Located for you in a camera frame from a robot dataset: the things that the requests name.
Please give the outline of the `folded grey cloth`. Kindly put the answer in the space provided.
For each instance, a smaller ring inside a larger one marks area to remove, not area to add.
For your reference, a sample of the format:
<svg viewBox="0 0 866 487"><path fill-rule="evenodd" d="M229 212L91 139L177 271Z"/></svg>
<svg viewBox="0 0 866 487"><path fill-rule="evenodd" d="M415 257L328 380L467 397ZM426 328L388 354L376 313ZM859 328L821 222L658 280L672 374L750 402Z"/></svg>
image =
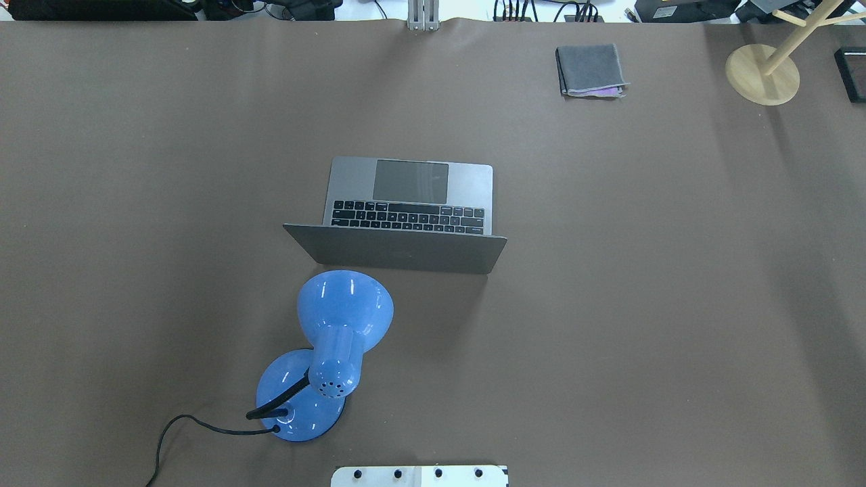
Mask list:
<svg viewBox="0 0 866 487"><path fill-rule="evenodd" d="M560 93L567 97L614 99L625 96L618 47L566 45L555 49Z"/></svg>

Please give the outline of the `grey laptop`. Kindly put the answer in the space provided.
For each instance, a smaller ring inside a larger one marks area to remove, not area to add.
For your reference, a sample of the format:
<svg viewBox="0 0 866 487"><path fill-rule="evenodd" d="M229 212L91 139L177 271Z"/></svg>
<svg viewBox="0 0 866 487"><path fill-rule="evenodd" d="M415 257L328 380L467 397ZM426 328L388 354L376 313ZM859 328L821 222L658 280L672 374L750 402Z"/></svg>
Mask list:
<svg viewBox="0 0 866 487"><path fill-rule="evenodd" d="M488 164L337 156L321 224L283 227L324 265L487 275L507 244L493 224Z"/></svg>

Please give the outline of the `black tray on table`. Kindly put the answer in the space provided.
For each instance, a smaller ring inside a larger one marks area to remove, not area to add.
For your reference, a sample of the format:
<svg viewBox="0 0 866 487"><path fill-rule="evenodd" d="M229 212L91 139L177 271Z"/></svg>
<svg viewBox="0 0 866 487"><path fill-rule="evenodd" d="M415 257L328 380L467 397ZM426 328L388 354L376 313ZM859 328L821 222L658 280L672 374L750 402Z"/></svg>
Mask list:
<svg viewBox="0 0 866 487"><path fill-rule="evenodd" d="M864 47L841 47L834 59L850 102L865 103Z"/></svg>

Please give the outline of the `wooden mug tree stand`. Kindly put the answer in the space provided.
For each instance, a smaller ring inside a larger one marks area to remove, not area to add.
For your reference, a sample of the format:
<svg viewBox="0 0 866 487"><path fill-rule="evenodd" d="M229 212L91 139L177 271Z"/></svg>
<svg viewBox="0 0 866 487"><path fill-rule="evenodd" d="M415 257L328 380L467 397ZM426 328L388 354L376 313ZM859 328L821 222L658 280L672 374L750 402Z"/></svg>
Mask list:
<svg viewBox="0 0 866 487"><path fill-rule="evenodd" d="M823 1L805 19L773 10L771 15L796 28L780 47L760 43L744 45L734 50L727 58L725 74L728 83L745 99L764 106L777 106L788 101L798 92L800 77L791 53L823 26L862 20L865 13L832 16L841 1Z"/></svg>

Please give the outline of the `blue desk lamp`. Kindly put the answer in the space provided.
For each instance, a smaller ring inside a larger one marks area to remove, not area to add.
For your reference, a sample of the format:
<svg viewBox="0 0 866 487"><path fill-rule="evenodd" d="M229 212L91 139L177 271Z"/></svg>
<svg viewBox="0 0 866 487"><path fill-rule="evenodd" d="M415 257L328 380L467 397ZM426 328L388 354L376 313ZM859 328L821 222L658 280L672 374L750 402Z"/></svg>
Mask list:
<svg viewBox="0 0 866 487"><path fill-rule="evenodd" d="M301 287L297 312L310 346L285 352L264 370L246 418L282 440L306 442L340 419L358 388L365 353L389 330L394 302L369 275L336 269Z"/></svg>

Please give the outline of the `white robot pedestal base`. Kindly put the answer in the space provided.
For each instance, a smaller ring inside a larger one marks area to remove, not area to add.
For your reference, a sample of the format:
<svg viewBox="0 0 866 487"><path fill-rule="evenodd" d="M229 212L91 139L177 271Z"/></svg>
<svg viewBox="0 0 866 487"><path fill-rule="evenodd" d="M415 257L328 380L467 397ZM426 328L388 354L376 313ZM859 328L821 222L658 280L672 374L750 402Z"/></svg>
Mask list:
<svg viewBox="0 0 866 487"><path fill-rule="evenodd" d="M335 469L331 486L508 486L503 465L346 466Z"/></svg>

